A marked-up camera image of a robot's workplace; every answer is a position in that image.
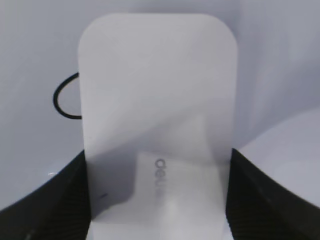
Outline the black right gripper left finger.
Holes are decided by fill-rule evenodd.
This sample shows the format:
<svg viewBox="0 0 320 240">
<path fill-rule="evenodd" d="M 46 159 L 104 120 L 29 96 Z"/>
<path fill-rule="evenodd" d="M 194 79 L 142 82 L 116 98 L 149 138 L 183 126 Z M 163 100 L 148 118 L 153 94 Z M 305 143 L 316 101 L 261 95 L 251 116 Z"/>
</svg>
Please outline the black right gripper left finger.
<svg viewBox="0 0 320 240">
<path fill-rule="evenodd" d="M 46 184 L 1 210 L 2 240 L 84 240 L 91 222 L 87 165 L 80 152 Z"/>
</svg>

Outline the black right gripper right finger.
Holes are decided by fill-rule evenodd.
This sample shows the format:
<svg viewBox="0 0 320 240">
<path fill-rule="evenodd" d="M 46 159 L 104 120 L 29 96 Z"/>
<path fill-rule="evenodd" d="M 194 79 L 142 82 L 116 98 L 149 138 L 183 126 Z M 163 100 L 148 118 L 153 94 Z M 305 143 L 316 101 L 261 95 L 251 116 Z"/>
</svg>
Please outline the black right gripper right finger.
<svg viewBox="0 0 320 240">
<path fill-rule="evenodd" d="M 232 149 L 226 219 L 235 240 L 318 240 L 320 209 Z"/>
</svg>

